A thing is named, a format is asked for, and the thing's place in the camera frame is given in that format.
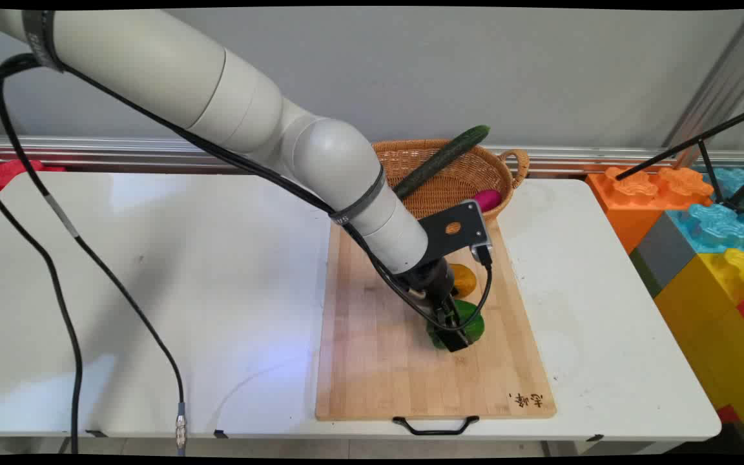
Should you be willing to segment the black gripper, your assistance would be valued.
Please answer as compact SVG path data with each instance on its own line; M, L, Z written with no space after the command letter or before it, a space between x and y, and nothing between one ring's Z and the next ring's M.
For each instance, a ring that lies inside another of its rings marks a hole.
M425 320L426 332L431 340L440 340L449 353L466 349L473 345L467 333L472 325L475 310L457 310L453 298L457 289L454 274L443 258L414 267L402 274L402 285L408 289L408 300ZM446 327L458 327L449 330Z

